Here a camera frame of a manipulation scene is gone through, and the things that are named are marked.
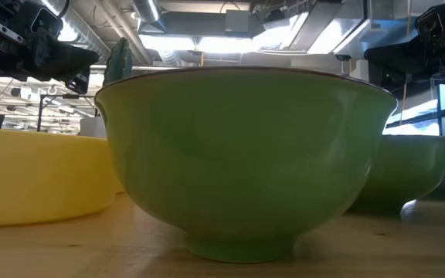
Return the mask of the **rectangular silver ceiling duct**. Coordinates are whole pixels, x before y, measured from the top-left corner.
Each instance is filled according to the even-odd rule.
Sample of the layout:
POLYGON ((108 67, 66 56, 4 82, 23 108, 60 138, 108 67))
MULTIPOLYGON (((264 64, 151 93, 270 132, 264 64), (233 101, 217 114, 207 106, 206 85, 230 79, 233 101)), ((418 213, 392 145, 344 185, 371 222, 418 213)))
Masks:
POLYGON ((263 0, 250 6, 250 50, 274 56, 338 53, 369 24, 369 0, 263 0))

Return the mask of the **green cactus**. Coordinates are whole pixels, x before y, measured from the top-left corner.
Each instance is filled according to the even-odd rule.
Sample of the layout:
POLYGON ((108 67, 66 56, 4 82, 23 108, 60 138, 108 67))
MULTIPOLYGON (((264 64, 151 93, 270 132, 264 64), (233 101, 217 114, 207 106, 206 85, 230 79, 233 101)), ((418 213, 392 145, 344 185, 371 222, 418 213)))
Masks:
POLYGON ((126 38, 121 37, 107 59, 103 86, 129 78, 132 66, 132 52, 129 42, 126 38))

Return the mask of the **black metal stand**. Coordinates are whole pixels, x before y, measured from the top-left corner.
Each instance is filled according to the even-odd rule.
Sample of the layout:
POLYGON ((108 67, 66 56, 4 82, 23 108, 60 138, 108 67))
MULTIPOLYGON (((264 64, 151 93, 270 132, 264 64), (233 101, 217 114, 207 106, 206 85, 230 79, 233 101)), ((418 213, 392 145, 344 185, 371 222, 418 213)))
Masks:
POLYGON ((71 94, 71 93, 65 93, 65 94, 56 94, 56 95, 52 95, 52 94, 41 94, 39 96, 39 110, 38 110, 38 119, 37 119, 37 126, 36 126, 36 131, 40 132, 41 128, 42 128, 42 113, 43 111, 50 105, 54 105, 57 107, 60 106, 64 106, 64 107, 70 107, 73 108, 74 110, 76 110, 78 108, 77 105, 75 104, 62 104, 62 103, 56 103, 55 100, 57 98, 62 98, 64 100, 79 100, 79 99, 84 99, 88 105, 87 107, 89 108, 93 108, 94 109, 94 115, 97 116, 98 112, 97 109, 95 107, 95 105, 92 103, 92 98, 93 96, 88 96, 88 95, 80 95, 80 94, 71 94))

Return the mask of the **red floral green-sided bowl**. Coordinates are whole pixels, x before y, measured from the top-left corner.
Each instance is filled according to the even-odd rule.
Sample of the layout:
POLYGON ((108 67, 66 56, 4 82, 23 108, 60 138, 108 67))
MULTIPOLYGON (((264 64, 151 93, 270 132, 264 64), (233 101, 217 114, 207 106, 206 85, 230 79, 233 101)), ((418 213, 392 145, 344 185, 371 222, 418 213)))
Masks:
POLYGON ((281 259, 345 212, 397 106, 362 80, 257 66, 148 73, 94 102, 132 201, 231 263, 281 259))
POLYGON ((383 135, 367 182, 348 211, 398 215, 407 202, 436 189, 444 175, 444 136, 383 135))

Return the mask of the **grey ceiling box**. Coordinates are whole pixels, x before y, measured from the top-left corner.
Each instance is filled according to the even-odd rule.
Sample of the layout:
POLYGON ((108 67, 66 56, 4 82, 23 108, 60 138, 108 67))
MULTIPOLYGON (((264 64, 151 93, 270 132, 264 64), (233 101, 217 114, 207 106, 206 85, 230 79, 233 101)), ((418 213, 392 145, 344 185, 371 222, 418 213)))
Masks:
POLYGON ((226 32, 249 33, 250 13, 241 10, 226 10, 226 32))

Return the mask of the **corrugated silver duct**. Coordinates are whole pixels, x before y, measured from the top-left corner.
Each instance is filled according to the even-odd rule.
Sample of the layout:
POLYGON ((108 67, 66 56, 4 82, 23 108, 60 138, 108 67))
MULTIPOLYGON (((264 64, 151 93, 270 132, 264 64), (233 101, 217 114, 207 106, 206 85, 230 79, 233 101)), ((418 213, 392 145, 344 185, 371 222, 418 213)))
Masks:
MULTIPOLYGON (((65 8, 67 0, 36 0, 45 5, 52 13, 58 15, 65 8)), ((100 40, 85 20, 73 9, 71 3, 66 13, 61 17, 63 29, 58 40, 70 45, 88 49, 99 55, 98 63, 105 63, 110 55, 109 48, 100 40)))

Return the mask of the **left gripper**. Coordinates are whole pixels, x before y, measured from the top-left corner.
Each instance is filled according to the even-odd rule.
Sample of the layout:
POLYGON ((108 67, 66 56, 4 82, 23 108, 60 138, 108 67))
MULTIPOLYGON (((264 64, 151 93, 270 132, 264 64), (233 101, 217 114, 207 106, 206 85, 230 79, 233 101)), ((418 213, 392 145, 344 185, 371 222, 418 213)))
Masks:
POLYGON ((98 54, 61 42, 43 28, 33 32, 30 27, 41 6, 34 0, 0 0, 0 77, 57 80, 75 93, 87 93, 90 65, 98 54))

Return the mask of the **white faceted plant pot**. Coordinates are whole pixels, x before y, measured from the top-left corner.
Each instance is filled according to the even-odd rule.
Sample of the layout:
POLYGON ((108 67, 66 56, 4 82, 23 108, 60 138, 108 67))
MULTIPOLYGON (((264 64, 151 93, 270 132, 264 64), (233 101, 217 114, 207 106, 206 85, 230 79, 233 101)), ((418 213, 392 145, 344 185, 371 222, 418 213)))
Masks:
POLYGON ((106 127, 102 117, 84 117, 80 120, 80 135, 105 138, 106 127))

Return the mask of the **round silver ceiling duct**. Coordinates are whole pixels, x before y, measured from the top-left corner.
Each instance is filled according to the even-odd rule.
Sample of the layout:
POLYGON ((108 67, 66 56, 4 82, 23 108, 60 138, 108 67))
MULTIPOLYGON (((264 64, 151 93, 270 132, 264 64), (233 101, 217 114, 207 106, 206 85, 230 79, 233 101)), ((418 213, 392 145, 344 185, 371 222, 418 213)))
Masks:
POLYGON ((158 0, 131 0, 133 8, 142 22, 157 22, 161 18, 158 0))

